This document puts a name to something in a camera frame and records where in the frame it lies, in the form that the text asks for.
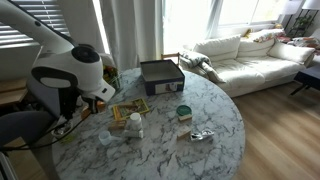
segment small item on table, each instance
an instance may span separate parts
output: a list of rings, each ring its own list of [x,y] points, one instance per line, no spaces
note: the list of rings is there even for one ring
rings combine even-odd
[[[117,68],[103,65],[103,79],[116,91],[120,90],[120,75]]]
[[[184,115],[192,114],[192,111],[189,106],[181,105],[181,106],[178,106],[177,113],[179,114],[179,116],[184,116]]]
[[[149,112],[149,107],[143,98],[121,102],[112,106],[115,120],[126,120],[134,112],[144,114]]]
[[[81,112],[81,120],[87,119],[87,117],[89,117],[90,114],[91,114],[91,111],[89,107],[85,107]]]
[[[73,131],[72,121],[66,122],[63,127],[53,129],[51,135],[58,139],[61,144],[67,144],[76,138],[76,133],[70,131]]]
[[[188,126],[183,126],[179,128],[177,141],[180,141],[181,139],[185,139],[186,137],[189,137],[190,134],[191,134],[191,129]]]
[[[101,142],[102,145],[108,145],[111,142],[111,135],[109,131],[101,131],[99,133],[99,140]]]
[[[131,131],[131,130],[124,130],[123,134],[125,137],[137,137],[137,138],[143,138],[143,131]]]
[[[179,121],[180,122],[185,122],[185,121],[188,121],[188,120],[192,120],[192,114],[179,116]]]
[[[97,109],[98,109],[99,113],[106,111],[106,104],[102,101],[98,101],[97,102]]]
[[[130,115],[130,119],[127,120],[124,136],[143,138],[142,122],[139,113],[132,113]]]
[[[113,121],[109,125],[108,130],[109,131],[124,130],[124,128],[126,127],[126,123],[127,123],[127,121]]]
[[[201,141],[207,137],[214,135],[214,132],[211,130],[203,130],[200,133],[192,133],[190,135],[191,141]]]

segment pill bottle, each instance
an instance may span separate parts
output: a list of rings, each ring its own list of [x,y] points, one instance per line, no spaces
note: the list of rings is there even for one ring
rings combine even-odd
[[[130,119],[127,122],[126,129],[130,131],[142,130],[142,121],[139,113],[132,113],[130,115]]]

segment book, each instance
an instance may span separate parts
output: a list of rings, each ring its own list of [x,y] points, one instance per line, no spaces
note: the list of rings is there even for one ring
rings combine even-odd
[[[122,121],[128,119],[134,112],[137,112],[139,114],[149,112],[149,107],[147,106],[143,98],[139,98],[132,101],[116,104],[112,107],[112,111],[114,119]]]

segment white marble surface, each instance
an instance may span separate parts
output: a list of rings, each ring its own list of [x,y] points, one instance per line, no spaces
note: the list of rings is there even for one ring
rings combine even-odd
[[[146,96],[140,69],[127,70],[123,89],[110,104],[145,98],[150,112],[142,116],[143,139],[127,138],[100,144],[98,134],[113,120],[111,110],[91,115],[69,144],[53,145],[53,160],[61,179],[231,179],[245,147],[242,117],[233,101],[208,80],[184,71],[181,92]],[[176,108],[188,105],[192,122],[180,123]],[[210,129],[213,137],[176,141],[179,128]]]

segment lamp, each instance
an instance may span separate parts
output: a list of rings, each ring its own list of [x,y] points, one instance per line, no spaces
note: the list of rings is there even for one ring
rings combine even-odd
[[[287,28],[293,14],[297,13],[301,3],[302,0],[287,0],[284,4],[282,10],[280,11],[280,14],[291,15],[284,29]]]
[[[302,9],[310,10],[320,10],[320,1],[319,0],[306,0],[304,2]]]

